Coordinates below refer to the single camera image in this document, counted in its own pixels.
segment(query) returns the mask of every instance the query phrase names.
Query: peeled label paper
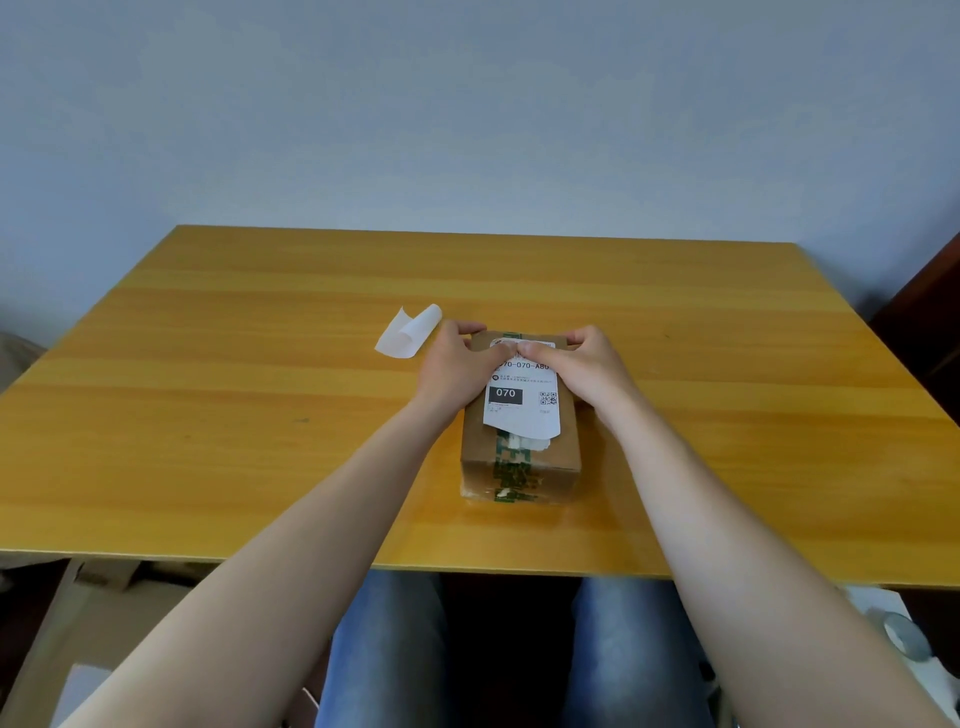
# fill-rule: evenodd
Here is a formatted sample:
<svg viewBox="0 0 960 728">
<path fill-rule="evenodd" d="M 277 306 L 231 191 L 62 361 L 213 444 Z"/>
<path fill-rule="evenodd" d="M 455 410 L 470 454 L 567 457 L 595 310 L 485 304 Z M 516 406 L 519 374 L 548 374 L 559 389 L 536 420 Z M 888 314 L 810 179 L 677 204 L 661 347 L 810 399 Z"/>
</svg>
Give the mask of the peeled label paper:
<svg viewBox="0 0 960 728">
<path fill-rule="evenodd" d="M 374 348 L 394 359 L 409 359 L 423 346 L 430 331 L 443 317 L 444 313 L 435 303 L 427 306 L 415 319 L 407 316 L 401 308 Z"/>
<path fill-rule="evenodd" d="M 494 339 L 491 346 L 501 341 L 516 339 Z M 552 342 L 541 343 L 556 348 Z M 557 373 L 519 354 L 501 364 L 487 382 L 483 424 L 520 438 L 547 441 L 528 448 L 545 449 L 548 441 L 560 434 Z"/>
</svg>

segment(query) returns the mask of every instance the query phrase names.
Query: forearm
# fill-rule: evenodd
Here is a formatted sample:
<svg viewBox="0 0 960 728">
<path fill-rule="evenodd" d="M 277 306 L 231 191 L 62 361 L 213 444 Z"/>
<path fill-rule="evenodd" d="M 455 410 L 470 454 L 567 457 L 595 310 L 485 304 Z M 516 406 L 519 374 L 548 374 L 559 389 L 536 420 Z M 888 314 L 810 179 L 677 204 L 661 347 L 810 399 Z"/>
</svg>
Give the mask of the forearm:
<svg viewBox="0 0 960 728">
<path fill-rule="evenodd" d="M 175 608 L 64 725 L 266 726 L 358 589 L 447 415 L 415 400 Z"/>
<path fill-rule="evenodd" d="M 743 724 L 947 725 L 866 620 L 642 397 L 609 419 Z"/>
</svg>

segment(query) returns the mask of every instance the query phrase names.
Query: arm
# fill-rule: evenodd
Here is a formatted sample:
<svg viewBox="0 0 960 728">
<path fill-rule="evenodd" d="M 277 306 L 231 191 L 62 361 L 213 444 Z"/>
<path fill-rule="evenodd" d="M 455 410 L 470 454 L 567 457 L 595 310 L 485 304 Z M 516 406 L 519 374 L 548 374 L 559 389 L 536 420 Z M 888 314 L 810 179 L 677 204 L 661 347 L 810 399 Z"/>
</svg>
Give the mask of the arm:
<svg viewBox="0 0 960 728">
<path fill-rule="evenodd" d="M 603 333 L 521 342 L 619 441 L 681 600 L 749 726 L 948 726 L 851 604 L 758 519 L 638 392 Z"/>
<path fill-rule="evenodd" d="M 193 590 L 68 718 L 102 725 L 276 725 L 359 589 L 426 453 L 514 353 L 471 352 L 444 321 L 414 398 Z"/>
</svg>

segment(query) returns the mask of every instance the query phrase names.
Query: wooden table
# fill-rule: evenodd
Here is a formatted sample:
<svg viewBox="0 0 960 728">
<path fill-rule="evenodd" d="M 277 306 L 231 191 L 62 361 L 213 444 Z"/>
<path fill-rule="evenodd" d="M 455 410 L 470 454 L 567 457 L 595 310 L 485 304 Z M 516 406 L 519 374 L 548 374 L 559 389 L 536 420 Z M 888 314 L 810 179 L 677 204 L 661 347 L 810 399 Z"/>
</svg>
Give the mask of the wooden table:
<svg viewBox="0 0 960 728">
<path fill-rule="evenodd" d="M 229 556 L 414 391 L 401 304 L 604 328 L 638 384 L 818 568 L 960 585 L 960 431 L 789 244 L 180 227 L 0 399 L 0 548 Z M 384 567 L 664 574 L 590 411 L 569 507 L 467 501 L 460 422 Z"/>
</svg>

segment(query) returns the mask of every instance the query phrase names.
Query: white label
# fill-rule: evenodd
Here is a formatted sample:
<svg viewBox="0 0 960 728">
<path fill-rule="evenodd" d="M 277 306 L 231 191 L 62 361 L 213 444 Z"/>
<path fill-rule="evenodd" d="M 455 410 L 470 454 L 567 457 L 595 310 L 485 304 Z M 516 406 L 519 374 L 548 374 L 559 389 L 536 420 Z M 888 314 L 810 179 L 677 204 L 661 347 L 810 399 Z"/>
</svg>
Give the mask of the white label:
<svg viewBox="0 0 960 728">
<path fill-rule="evenodd" d="M 515 343 L 516 339 L 494 339 L 491 346 L 501 341 Z M 541 343 L 556 348 L 552 342 Z M 560 434 L 557 373 L 543 364 L 516 354 L 497 367 L 483 399 L 484 425 L 534 440 Z"/>
</svg>

